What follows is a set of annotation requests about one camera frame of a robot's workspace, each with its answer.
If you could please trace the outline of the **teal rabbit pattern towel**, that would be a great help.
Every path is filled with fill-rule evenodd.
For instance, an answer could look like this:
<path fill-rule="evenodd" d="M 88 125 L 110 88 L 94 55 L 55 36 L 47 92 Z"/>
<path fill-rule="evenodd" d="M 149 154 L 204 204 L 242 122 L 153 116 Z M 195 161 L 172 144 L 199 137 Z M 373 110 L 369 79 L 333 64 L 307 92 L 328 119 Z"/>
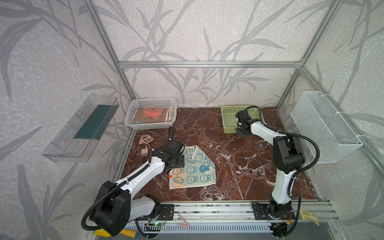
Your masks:
<path fill-rule="evenodd" d="M 173 169 L 169 175 L 170 189 L 206 187 L 216 184 L 216 166 L 197 145 L 183 152 L 185 166 Z"/>

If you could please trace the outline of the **red orange towel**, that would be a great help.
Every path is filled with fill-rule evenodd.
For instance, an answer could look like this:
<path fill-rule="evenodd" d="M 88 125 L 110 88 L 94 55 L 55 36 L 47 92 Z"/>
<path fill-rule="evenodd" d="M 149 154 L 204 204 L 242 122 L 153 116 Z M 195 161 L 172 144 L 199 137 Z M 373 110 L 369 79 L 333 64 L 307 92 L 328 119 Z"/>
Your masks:
<path fill-rule="evenodd" d="M 134 120 L 140 123 L 162 123 L 167 118 L 167 108 L 137 109 Z"/>

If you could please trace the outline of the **orange rabbit pattern towel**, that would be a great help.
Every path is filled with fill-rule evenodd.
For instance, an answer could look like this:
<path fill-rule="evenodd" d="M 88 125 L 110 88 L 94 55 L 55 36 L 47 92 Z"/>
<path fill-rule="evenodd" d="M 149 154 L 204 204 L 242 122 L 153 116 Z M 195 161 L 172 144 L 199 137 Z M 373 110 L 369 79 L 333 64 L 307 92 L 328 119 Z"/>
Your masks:
<path fill-rule="evenodd" d="M 173 121 L 173 118 L 174 118 L 174 106 L 168 106 L 167 107 L 167 122 L 172 122 Z"/>

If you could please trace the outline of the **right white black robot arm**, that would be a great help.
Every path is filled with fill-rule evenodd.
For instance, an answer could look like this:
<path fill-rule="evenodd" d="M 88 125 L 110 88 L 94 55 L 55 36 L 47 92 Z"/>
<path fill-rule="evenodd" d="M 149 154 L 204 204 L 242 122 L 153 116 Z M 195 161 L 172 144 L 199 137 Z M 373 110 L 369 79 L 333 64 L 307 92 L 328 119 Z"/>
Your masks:
<path fill-rule="evenodd" d="M 236 113 L 236 131 L 240 138 L 255 135 L 273 146 L 273 162 L 277 168 L 277 176 L 266 211 L 271 218 L 279 219 L 290 210 L 292 200 L 301 197 L 300 194 L 292 194 L 294 181 L 297 175 L 309 170 L 318 162 L 320 148 L 308 137 L 274 129 L 263 121 L 261 113 L 259 118 L 252 119 L 248 112 L 252 108 L 260 110 L 257 106 L 249 106 Z M 301 140 L 310 143 L 316 152 L 314 160 L 306 167 L 303 167 L 306 159 Z"/>

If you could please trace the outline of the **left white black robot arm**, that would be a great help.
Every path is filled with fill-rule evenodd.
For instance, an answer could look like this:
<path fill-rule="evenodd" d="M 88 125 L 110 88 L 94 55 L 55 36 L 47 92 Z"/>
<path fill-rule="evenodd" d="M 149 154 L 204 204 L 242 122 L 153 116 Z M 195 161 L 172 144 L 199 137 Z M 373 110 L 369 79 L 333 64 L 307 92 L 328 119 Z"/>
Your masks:
<path fill-rule="evenodd" d="M 101 186 L 95 202 L 82 217 L 82 229 L 104 230 L 116 236 L 131 221 L 143 216 L 156 217 L 160 204 L 150 197 L 135 199 L 135 196 L 156 176 L 182 168 L 185 165 L 184 149 L 184 144 L 174 139 L 174 127 L 170 126 L 168 142 L 152 150 L 143 165 L 125 178 L 115 183 L 106 181 Z"/>

